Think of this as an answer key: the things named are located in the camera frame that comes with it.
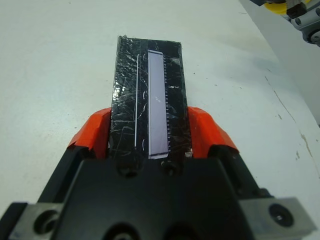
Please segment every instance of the orange gripper pad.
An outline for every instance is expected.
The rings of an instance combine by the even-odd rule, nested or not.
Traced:
[[[94,151],[97,159],[104,159],[108,146],[110,119],[111,107],[95,112],[74,135],[68,147],[88,147]]]
[[[228,134],[215,123],[209,113],[189,106],[188,117],[194,158],[207,158],[212,145],[225,145],[238,151]]]

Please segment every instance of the metal bracket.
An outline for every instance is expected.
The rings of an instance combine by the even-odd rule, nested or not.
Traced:
[[[49,240],[62,208],[62,203],[29,204],[8,240]]]

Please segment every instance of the white wall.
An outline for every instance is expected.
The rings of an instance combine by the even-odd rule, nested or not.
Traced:
[[[320,47],[304,42],[302,33],[281,16],[239,0],[300,90],[320,124]]]

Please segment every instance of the black rectangular object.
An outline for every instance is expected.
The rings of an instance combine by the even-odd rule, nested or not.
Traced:
[[[185,230],[189,236],[181,239],[252,239],[220,160],[190,158],[175,176],[162,163],[148,161],[126,178],[114,160],[85,160],[53,239],[109,240],[119,224],[131,226],[140,240],[167,240]]]
[[[181,44],[120,36],[109,156],[183,159],[191,151],[187,107]]]

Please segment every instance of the white table surface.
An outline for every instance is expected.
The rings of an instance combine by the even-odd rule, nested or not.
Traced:
[[[236,0],[0,0],[0,213],[37,201],[73,135],[111,105],[119,35],[181,42],[188,105],[320,227],[320,129]]]

